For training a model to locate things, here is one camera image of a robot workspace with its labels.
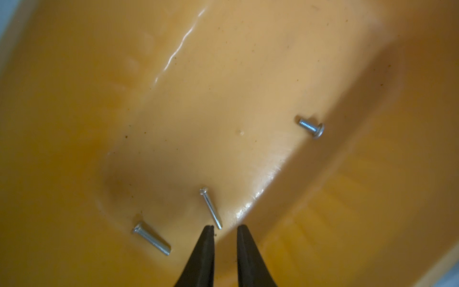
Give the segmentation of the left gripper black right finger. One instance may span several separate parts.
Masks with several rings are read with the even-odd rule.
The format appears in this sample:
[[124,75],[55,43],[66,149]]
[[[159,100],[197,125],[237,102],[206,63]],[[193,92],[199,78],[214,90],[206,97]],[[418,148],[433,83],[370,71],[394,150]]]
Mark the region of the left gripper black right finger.
[[240,287],[276,287],[247,227],[237,228],[237,269]]

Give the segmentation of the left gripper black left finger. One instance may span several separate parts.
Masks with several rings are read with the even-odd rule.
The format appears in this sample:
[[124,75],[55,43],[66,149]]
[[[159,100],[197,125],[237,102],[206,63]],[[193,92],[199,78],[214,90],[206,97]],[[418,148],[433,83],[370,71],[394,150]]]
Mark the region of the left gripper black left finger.
[[214,286],[214,237],[214,226],[205,226],[175,287]]

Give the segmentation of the thick silver screw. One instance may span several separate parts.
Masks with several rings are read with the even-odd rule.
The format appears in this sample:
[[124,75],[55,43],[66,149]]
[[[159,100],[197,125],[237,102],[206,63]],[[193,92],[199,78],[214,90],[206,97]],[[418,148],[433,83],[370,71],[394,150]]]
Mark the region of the thick silver screw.
[[148,229],[143,226],[142,222],[137,223],[131,232],[140,235],[140,237],[144,238],[147,242],[156,247],[161,253],[165,254],[165,256],[170,255],[172,250],[171,247],[148,231]]

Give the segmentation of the long thin silver screw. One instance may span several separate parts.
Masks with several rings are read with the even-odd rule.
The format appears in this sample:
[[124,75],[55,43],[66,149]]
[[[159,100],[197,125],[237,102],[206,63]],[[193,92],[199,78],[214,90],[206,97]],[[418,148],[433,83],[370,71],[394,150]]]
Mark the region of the long thin silver screw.
[[203,188],[200,189],[200,194],[204,198],[204,201],[206,202],[206,205],[207,205],[207,207],[209,209],[209,212],[210,212],[210,214],[211,214],[211,216],[212,216],[217,228],[219,230],[222,230],[222,222],[221,222],[221,220],[220,220],[220,218],[218,216],[218,213],[217,213],[217,211],[216,211],[216,209],[215,209],[215,207],[214,207],[214,205],[213,205],[213,203],[212,203],[212,201],[211,201],[211,199],[209,197],[208,191],[209,191],[209,189],[207,187],[203,187]]

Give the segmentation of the short silver screw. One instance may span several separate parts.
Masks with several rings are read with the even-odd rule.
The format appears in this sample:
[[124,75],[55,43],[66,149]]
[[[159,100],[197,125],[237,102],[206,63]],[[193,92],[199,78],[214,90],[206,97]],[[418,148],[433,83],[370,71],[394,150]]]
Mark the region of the short silver screw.
[[313,139],[320,138],[325,130],[325,126],[323,123],[314,124],[301,116],[296,116],[295,121],[298,123],[299,126],[307,130],[313,137]]

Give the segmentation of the yellow plastic storage box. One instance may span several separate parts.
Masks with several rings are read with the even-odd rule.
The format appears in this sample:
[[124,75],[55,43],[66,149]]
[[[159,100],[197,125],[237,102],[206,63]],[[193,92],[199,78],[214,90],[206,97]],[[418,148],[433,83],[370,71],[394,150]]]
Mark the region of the yellow plastic storage box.
[[2,286],[172,287],[203,187],[218,287],[241,224],[280,287],[433,284],[459,260],[458,2],[16,5]]

